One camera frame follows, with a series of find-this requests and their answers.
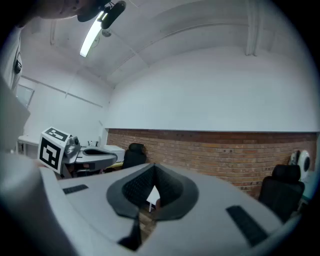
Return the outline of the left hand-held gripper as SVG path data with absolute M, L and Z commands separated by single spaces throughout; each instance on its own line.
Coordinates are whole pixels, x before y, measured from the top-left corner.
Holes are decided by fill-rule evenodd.
M 53 126 L 40 135 L 37 160 L 60 178 L 72 178 L 78 171 L 93 172 L 96 164 L 113 165 L 117 159 L 104 148 L 83 148 L 77 136 Z

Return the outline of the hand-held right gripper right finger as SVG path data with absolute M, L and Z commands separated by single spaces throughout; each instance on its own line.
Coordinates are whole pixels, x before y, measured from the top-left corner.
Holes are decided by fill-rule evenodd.
M 172 170 L 195 182 L 198 200 L 183 218 L 159 221 L 139 248 L 141 256 L 266 256 L 301 219 L 282 223 L 270 209 L 226 181 L 178 167 Z M 231 206 L 241 206 L 267 238 L 251 247 L 227 213 Z

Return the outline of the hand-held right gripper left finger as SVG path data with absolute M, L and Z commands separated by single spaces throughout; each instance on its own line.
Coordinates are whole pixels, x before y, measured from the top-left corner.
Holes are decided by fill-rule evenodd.
M 42 167 L 43 189 L 56 223 L 44 227 L 53 256 L 154 256 L 153 238 L 137 250 L 119 242 L 133 239 L 133 219 L 119 216 L 107 200 L 109 186 L 147 164 L 81 178 L 57 180 Z

